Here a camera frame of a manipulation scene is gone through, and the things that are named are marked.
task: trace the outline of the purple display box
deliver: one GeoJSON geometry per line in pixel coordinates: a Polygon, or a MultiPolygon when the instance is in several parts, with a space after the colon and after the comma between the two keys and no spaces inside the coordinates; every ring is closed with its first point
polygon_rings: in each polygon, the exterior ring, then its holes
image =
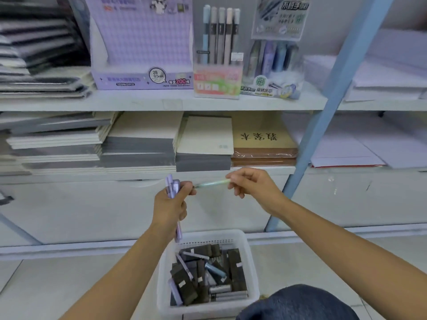
{"type": "Polygon", "coordinates": [[[86,0],[100,90],[193,88],[192,0],[86,0]]]}

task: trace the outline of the transparent pen holder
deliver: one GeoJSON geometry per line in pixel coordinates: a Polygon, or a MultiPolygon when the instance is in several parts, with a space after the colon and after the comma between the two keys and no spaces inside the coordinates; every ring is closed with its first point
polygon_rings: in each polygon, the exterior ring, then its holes
{"type": "Polygon", "coordinates": [[[195,51],[194,96],[238,99],[242,86],[243,53],[232,53],[229,64],[204,64],[209,52],[195,51]]]}

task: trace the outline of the white plastic basket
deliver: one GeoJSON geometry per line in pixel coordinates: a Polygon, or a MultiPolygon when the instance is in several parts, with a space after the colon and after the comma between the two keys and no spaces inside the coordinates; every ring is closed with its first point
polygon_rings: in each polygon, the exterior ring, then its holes
{"type": "Polygon", "coordinates": [[[241,230],[218,230],[205,232],[187,232],[176,244],[171,242],[164,251],[159,265],[157,282],[157,308],[164,320],[199,320],[221,317],[236,317],[240,311],[257,301],[260,297],[258,277],[252,258],[251,248],[241,230]],[[245,273],[248,298],[229,302],[210,302],[194,306],[170,306],[170,287],[172,264],[176,263],[175,253],[180,249],[206,244],[233,245],[240,251],[243,272],[245,273]]]}

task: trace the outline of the forearm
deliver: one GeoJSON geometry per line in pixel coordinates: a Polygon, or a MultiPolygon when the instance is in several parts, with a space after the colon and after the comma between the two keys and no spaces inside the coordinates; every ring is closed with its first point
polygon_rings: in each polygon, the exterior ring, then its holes
{"type": "Polygon", "coordinates": [[[425,319],[427,274],[291,200],[283,200],[279,215],[339,277],[388,320],[425,319]]]}
{"type": "Polygon", "coordinates": [[[61,320],[129,320],[167,244],[151,226],[61,320]]]}

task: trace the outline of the purple plaid pattern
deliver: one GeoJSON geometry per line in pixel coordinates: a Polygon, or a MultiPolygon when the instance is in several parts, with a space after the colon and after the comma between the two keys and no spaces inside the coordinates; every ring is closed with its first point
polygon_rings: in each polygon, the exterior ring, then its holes
{"type": "Polygon", "coordinates": [[[152,0],[86,0],[103,37],[110,64],[191,65],[189,32],[192,0],[167,0],[164,14],[152,0]],[[170,14],[176,2],[189,5],[170,14]]]}

